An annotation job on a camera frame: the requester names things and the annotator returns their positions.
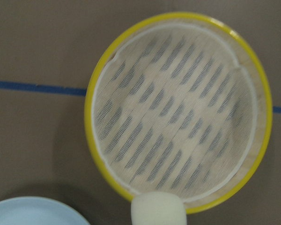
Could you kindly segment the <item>light blue plate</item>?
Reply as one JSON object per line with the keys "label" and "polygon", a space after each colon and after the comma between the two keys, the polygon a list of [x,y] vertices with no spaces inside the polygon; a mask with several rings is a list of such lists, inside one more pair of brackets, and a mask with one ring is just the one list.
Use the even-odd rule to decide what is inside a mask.
{"label": "light blue plate", "polygon": [[70,206],[44,197],[23,196],[0,201],[0,225],[88,225]]}

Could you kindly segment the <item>yellow bamboo steamer basket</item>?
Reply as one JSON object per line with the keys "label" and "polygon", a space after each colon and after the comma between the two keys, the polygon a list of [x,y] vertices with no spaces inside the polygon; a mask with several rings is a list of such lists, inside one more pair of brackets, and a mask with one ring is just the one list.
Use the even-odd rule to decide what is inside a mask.
{"label": "yellow bamboo steamer basket", "polygon": [[268,147],[272,96],[247,42],[206,15],[173,12],[126,30],[89,81],[84,124],[90,152],[127,200],[179,196],[188,213],[232,197]]}

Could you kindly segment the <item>white steamed bun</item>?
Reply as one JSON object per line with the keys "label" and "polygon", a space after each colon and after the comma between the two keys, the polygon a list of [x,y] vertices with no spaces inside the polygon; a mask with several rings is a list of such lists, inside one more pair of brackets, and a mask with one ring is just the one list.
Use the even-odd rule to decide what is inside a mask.
{"label": "white steamed bun", "polygon": [[171,193],[148,192],[131,202],[133,225],[185,225],[186,210],[182,200]]}

